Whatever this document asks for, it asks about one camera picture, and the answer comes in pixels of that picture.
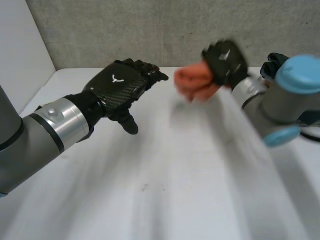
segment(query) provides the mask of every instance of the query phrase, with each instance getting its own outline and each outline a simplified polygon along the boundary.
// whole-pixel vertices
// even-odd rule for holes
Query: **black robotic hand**
[[[154,84],[168,79],[156,65],[141,60],[117,60],[95,76],[83,91],[99,99],[105,118],[118,122],[126,132],[135,135],[139,128],[129,113],[132,103]]]

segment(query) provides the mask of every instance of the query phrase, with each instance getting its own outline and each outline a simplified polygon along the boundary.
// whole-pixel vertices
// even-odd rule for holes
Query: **orange object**
[[[175,85],[188,101],[209,100],[221,88],[213,83],[214,76],[206,62],[183,67],[174,74]]]

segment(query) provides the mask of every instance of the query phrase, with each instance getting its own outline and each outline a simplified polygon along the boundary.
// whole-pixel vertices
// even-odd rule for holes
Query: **white table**
[[[303,163],[312,198],[320,193],[320,148],[300,139],[270,154],[228,90],[189,104],[176,93],[175,70],[162,68],[170,80],[134,103],[138,135],[103,119],[89,140],[4,198],[25,194],[4,240],[313,239],[317,230],[305,227],[310,218],[301,218],[275,162],[281,156],[290,166],[303,148],[313,151]],[[58,71],[23,115],[79,93],[99,71]],[[303,147],[295,154],[292,146]]]

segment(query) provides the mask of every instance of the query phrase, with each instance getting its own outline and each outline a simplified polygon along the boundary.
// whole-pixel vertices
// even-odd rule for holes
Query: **concrete wall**
[[[269,53],[320,55],[319,0],[27,0],[55,67],[134,58],[163,67],[233,37],[251,66]]]

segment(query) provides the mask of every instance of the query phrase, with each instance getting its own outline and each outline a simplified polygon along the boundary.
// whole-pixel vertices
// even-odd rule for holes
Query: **light blue robot joint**
[[[298,55],[288,59],[275,76],[275,81],[286,91],[311,95],[320,93],[320,58]]]
[[[289,143],[301,133],[298,126],[291,126],[284,128],[282,130],[273,132],[266,137],[264,137],[264,142],[269,147],[277,147],[286,143]]]

